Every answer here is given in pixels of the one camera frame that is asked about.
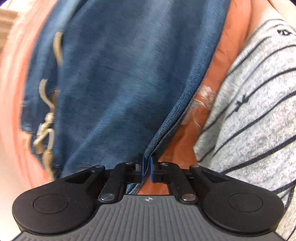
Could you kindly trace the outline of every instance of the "gray striped shirt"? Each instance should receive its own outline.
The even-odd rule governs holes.
[[[201,165],[278,194],[277,233],[296,240],[296,31],[268,20],[249,38],[194,152]]]

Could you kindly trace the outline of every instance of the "gray ribbed surface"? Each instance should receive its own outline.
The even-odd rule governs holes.
[[[281,241],[276,234],[236,237],[225,234],[203,218],[192,205],[183,205],[173,196],[125,195],[116,204],[99,208],[85,226],[57,236],[22,233],[15,241]]]

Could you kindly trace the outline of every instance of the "blue garment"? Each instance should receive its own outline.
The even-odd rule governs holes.
[[[230,0],[62,0],[43,27],[25,88],[22,129],[49,112],[59,89],[56,174],[160,156],[210,65]],[[53,37],[63,31],[63,64]]]

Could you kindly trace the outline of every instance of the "orange surface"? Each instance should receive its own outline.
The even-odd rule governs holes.
[[[11,30],[0,67],[0,136],[8,154],[7,161],[15,164],[16,174],[21,175],[31,188],[47,183],[49,177],[29,150],[30,135],[19,130],[20,105],[34,44],[56,2],[57,0],[29,2]],[[215,96],[231,64],[243,48],[247,34],[262,23],[261,15],[266,17],[267,8],[264,4],[267,3],[267,0],[232,0],[219,47],[202,87],[160,161],[172,161],[181,168],[188,168],[196,163],[193,146],[210,113]],[[166,193],[166,185],[152,184],[150,181],[140,191],[140,194]]]

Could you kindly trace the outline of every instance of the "metal screw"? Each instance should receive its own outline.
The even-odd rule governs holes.
[[[114,194],[112,193],[103,193],[101,195],[101,199],[103,201],[112,201],[115,198]]]
[[[186,194],[183,194],[182,195],[182,199],[184,201],[194,201],[196,199],[196,196],[194,194],[191,194],[191,193],[186,193]]]

